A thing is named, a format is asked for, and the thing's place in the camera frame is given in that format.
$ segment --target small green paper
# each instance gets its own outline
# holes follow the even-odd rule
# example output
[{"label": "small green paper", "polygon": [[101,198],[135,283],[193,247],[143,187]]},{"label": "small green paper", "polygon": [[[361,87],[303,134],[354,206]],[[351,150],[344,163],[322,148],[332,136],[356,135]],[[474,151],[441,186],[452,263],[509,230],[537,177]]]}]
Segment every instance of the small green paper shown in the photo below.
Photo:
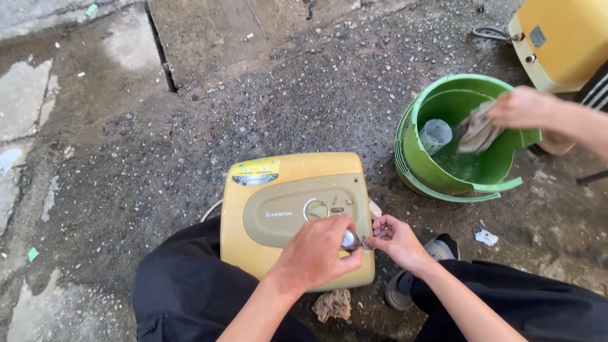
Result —
[{"label": "small green paper", "polygon": [[86,10],[85,14],[88,16],[92,16],[96,10],[97,10],[97,5],[95,5],[95,4],[90,5],[89,8]]},{"label": "small green paper", "polygon": [[34,259],[36,259],[36,257],[39,255],[40,253],[38,253],[38,251],[36,250],[35,247],[32,247],[32,249],[27,252],[27,257],[30,259],[30,262],[34,261]]}]

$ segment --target hand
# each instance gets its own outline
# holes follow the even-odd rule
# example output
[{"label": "hand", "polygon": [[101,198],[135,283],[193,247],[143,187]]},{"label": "hand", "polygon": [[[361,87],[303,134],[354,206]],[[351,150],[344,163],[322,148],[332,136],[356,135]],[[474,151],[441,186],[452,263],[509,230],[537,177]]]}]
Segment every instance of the hand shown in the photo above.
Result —
[{"label": "hand", "polygon": [[488,118],[498,127],[545,128],[550,120],[555,103],[560,100],[527,86],[518,86],[501,94]]},{"label": "hand", "polygon": [[367,237],[365,243],[388,254],[400,267],[418,274],[418,270],[434,262],[407,223],[383,215],[374,221],[372,228],[374,236]]},{"label": "hand", "polygon": [[348,215],[332,215],[304,223],[268,274],[276,276],[285,290],[303,293],[360,269],[363,248],[347,257],[338,255],[347,229],[356,230],[353,219]]}]

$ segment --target green bucket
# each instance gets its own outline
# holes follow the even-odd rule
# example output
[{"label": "green bucket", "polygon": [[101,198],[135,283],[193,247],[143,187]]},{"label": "green bucket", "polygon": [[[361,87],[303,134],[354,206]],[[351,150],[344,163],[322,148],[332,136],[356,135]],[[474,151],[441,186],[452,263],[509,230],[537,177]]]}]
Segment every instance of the green bucket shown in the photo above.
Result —
[{"label": "green bucket", "polygon": [[[475,172],[468,179],[457,178],[442,169],[425,151],[418,134],[431,119],[441,119],[456,127],[482,102],[496,100],[512,89],[500,80],[473,74],[446,76],[425,89],[409,105],[396,132],[395,166],[404,183],[421,195],[461,203],[500,198],[501,191],[522,184],[521,178],[504,179],[511,170],[515,151],[541,140],[538,129],[505,130],[489,149],[473,157]],[[456,197],[470,191],[491,194]]]}]

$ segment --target metal cylinder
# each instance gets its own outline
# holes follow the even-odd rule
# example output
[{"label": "metal cylinder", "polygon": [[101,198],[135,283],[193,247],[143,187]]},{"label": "metal cylinder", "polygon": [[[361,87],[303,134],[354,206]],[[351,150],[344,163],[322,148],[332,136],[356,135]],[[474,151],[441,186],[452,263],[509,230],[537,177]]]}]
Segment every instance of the metal cylinder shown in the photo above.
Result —
[{"label": "metal cylinder", "polygon": [[363,247],[363,243],[359,240],[359,236],[357,236],[357,233],[347,229],[342,237],[342,249],[352,253],[359,247]]}]

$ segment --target water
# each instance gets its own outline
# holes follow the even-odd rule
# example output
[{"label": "water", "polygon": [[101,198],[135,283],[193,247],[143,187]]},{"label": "water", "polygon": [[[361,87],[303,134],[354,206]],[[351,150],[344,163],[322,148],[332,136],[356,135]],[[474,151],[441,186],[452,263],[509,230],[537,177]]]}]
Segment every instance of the water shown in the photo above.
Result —
[{"label": "water", "polygon": [[[452,136],[456,137],[456,129],[452,128]],[[479,174],[480,157],[475,153],[458,152],[458,141],[452,139],[432,157],[433,161],[445,172],[463,180],[474,182]]]}]

